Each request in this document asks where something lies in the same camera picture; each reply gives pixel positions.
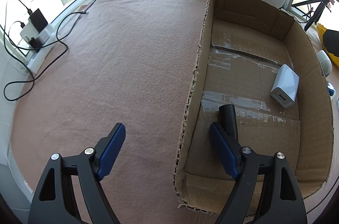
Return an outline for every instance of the usb port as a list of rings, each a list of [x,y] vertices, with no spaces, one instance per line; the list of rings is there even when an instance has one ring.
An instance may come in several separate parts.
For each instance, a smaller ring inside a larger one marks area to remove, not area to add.
[[[279,97],[282,98],[283,100],[286,100],[281,94],[279,94]]]

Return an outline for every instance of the blue gripper pad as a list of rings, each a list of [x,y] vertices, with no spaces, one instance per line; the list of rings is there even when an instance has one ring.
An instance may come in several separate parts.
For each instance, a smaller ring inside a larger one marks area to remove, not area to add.
[[[126,129],[125,126],[121,124],[100,157],[100,167],[97,172],[100,180],[110,174],[125,138]]]
[[[225,169],[225,172],[234,180],[237,180],[240,173],[237,169],[236,157],[214,124],[210,127],[210,141]]]

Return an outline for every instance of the cardboard box wall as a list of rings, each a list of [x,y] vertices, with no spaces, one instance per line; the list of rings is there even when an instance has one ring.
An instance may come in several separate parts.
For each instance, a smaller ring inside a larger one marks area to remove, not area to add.
[[[282,64],[300,77],[289,109],[270,96]],[[259,154],[283,152],[303,197],[311,198],[330,170],[333,114],[316,53],[294,18],[260,0],[207,0],[174,171],[181,206],[219,214],[231,193],[234,181],[208,137],[218,107],[227,103],[236,106],[240,144]],[[262,181],[258,177],[249,215]]]

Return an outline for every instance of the felt surface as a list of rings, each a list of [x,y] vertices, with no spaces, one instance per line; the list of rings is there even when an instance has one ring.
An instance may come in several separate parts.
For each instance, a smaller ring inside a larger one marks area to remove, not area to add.
[[[11,146],[31,188],[53,153],[79,154],[122,122],[126,140],[101,182],[120,222],[214,223],[216,216],[178,209],[172,181],[205,6],[98,0],[80,18],[65,39],[69,51],[16,109]],[[58,43],[42,67],[63,50]],[[75,192],[81,201],[78,184]]]

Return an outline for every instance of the yellow object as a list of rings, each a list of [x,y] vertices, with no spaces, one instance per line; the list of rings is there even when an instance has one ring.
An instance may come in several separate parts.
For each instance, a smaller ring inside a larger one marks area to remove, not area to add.
[[[318,32],[318,36],[320,39],[320,42],[324,48],[324,51],[326,52],[326,54],[328,55],[328,57],[333,61],[333,63],[339,67],[339,57],[336,57],[334,54],[329,53],[323,43],[323,34],[326,32],[327,28],[325,28],[323,25],[321,25],[320,23],[317,23],[317,32]]]

